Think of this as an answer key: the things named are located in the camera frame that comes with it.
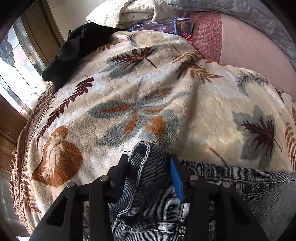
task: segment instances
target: white wall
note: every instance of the white wall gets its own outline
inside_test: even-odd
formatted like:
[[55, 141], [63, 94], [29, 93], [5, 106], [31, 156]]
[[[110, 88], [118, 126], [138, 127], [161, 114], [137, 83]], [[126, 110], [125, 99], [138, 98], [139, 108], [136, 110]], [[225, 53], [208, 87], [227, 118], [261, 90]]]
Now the white wall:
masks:
[[86, 17], [105, 0], [47, 0], [56, 24], [66, 40], [69, 29], [87, 23]]

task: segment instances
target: red woven fabric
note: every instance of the red woven fabric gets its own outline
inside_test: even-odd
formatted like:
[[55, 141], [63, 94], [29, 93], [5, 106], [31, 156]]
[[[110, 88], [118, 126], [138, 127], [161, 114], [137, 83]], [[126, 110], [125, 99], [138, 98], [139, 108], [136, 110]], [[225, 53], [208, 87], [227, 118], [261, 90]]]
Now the red woven fabric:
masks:
[[222, 22], [218, 12], [191, 12], [193, 21], [192, 44], [205, 59], [220, 62]]

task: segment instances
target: small cardboard box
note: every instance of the small cardboard box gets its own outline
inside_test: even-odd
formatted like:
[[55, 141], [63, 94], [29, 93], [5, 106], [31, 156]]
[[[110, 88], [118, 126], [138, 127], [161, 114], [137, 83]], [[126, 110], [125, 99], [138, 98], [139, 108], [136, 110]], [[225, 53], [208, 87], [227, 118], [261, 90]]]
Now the small cardboard box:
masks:
[[174, 34], [192, 41], [192, 19], [191, 18], [174, 18]]

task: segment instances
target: black cloth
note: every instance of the black cloth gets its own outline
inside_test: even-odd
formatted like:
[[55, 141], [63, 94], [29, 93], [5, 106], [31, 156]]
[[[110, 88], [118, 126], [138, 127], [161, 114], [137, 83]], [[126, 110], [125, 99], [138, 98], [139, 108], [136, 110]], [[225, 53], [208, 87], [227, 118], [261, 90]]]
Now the black cloth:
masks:
[[53, 82], [53, 91], [57, 92], [71, 77], [82, 57], [109, 43], [113, 33], [119, 28], [87, 23], [74, 31], [69, 31], [68, 39], [61, 45], [57, 54], [42, 73], [44, 81]]

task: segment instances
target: blue gripper pad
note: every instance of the blue gripper pad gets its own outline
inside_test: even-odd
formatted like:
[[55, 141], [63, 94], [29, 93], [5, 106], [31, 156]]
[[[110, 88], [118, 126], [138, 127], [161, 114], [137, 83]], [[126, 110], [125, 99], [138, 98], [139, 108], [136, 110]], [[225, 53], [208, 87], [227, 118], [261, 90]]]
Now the blue gripper pad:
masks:
[[172, 178], [172, 182], [175, 187], [177, 198], [179, 198], [179, 200], [183, 202], [185, 200], [183, 183], [172, 158], [170, 159], [170, 176]]

